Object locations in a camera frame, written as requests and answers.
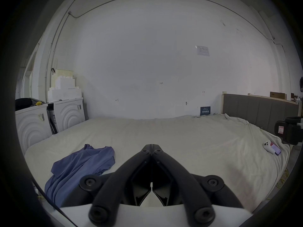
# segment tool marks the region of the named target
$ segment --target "gray upholstered headboard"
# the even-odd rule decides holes
[[[224,93],[222,104],[221,113],[245,119],[272,134],[278,120],[301,115],[298,104],[271,97]]]

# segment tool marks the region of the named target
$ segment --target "sticker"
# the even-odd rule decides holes
[[[45,120],[45,119],[44,119],[44,114],[42,114],[42,113],[41,113],[41,114],[39,114],[39,115],[38,115],[38,117],[39,117],[39,119],[41,119],[42,121],[44,121],[44,120]]]
[[[283,132],[284,132],[284,126],[279,126],[278,133],[283,134]]]
[[[201,115],[209,115],[210,107],[200,107],[200,116]]]
[[[207,55],[209,56],[208,48],[205,46],[196,45],[198,55]]]
[[[53,114],[53,121],[54,121],[54,123],[57,123],[57,122],[56,122],[55,114]]]

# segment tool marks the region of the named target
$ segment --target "styrofoam box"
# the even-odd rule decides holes
[[[75,99],[82,97],[82,91],[79,87],[71,89],[54,89],[50,88],[47,92],[48,102],[56,102],[59,100]]]
[[[73,77],[74,76],[74,71],[73,70],[56,69],[54,74],[51,73],[51,87],[55,87],[56,79],[59,76]]]
[[[59,76],[55,84],[55,89],[71,89],[75,88],[75,79],[72,77]]]

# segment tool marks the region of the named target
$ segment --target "cardboard box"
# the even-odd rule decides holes
[[[287,94],[286,93],[276,93],[276,92],[270,92],[270,97],[280,98],[287,100]]]

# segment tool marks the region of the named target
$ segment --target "washing machine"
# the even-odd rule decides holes
[[[58,132],[85,121],[83,98],[53,102],[52,117]]]
[[[30,146],[52,135],[47,106],[48,104],[42,104],[15,112],[17,133],[23,155]]]

